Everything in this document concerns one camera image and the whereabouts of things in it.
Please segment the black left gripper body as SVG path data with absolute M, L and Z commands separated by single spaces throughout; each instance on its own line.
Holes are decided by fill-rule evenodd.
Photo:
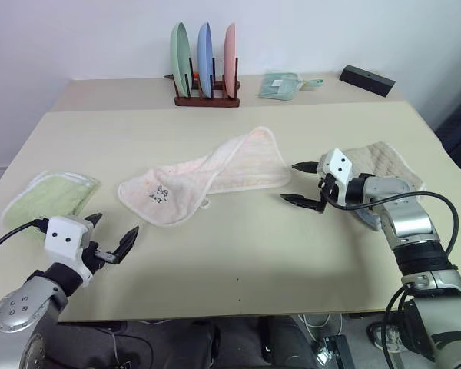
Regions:
M 117 263 L 117 257 L 109 252 L 100 251 L 98 249 L 98 243 L 95 241 L 89 242 L 89 246 L 82 252 L 81 259 L 92 274 L 101 270 L 106 264 Z

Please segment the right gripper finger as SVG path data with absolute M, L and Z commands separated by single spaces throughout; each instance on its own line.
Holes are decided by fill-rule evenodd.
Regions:
M 320 205 L 320 202 L 305 198 L 303 195 L 300 194 L 280 194 L 280 197 L 292 205 L 310 209 L 313 211 L 317 211 L 318 206 Z
M 315 161 L 307 161 L 307 162 L 299 162 L 296 164 L 291 165 L 291 167 L 295 170 L 306 172 L 306 173 L 317 173 L 317 166 L 318 162 Z

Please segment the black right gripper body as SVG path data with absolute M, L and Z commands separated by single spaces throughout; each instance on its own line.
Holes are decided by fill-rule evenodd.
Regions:
M 326 174 L 326 176 L 320 180 L 318 187 L 320 189 L 320 203 L 317 212 L 322 214 L 327 204 L 331 202 L 334 204 L 337 203 L 337 185 L 335 177 L 331 173 Z

